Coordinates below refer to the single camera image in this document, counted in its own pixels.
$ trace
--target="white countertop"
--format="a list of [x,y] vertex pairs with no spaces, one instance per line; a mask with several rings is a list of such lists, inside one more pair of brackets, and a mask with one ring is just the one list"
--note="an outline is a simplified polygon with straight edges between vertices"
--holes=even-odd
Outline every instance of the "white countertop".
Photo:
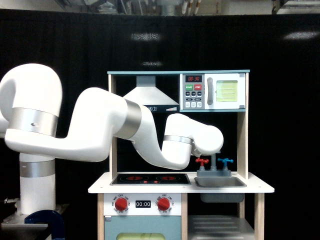
[[[150,174],[151,172],[119,172],[119,174]],[[275,189],[249,172],[245,180],[237,172],[231,172],[231,177],[237,177],[246,184],[246,187],[199,187],[195,182],[196,172],[174,172],[187,174],[191,185],[110,185],[110,173],[105,172],[89,189],[91,194],[108,193],[273,193]]]

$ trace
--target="toy sink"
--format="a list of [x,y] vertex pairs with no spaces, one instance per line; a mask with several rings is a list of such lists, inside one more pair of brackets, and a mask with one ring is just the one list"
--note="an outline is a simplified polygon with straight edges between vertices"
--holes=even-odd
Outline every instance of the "toy sink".
[[[234,176],[197,176],[195,183],[201,188],[244,188],[247,185]],[[200,193],[204,203],[241,203],[244,193]]]
[[201,188],[244,188],[247,186],[234,176],[197,176],[194,180]]

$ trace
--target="red knob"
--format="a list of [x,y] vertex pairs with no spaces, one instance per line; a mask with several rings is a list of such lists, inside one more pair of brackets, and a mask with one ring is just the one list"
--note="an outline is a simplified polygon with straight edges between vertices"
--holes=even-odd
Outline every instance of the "red knob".
[[167,198],[162,197],[158,200],[158,209],[161,211],[167,211],[170,208],[170,202]]
[[123,197],[120,197],[115,201],[114,205],[118,211],[124,211],[128,207],[128,201]]
[[195,160],[196,163],[199,163],[201,164],[201,167],[203,167],[205,164],[207,164],[209,162],[209,159],[202,159],[202,158],[197,158]]

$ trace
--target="green button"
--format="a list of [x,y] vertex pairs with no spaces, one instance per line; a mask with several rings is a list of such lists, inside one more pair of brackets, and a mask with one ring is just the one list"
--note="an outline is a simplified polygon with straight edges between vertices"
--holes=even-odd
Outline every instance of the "green button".
[[192,84],[186,84],[185,85],[185,90],[192,91],[193,89],[194,89],[194,86]]

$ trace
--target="blue faucet handle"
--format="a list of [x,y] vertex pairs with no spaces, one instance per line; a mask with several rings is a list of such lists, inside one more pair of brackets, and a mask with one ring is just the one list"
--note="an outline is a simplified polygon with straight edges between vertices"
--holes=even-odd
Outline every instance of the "blue faucet handle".
[[234,162],[232,159],[229,159],[229,158],[225,158],[225,159],[218,158],[218,161],[223,162],[223,164],[224,164],[225,167],[227,166],[227,162],[230,162],[230,163],[233,163],[233,162]]

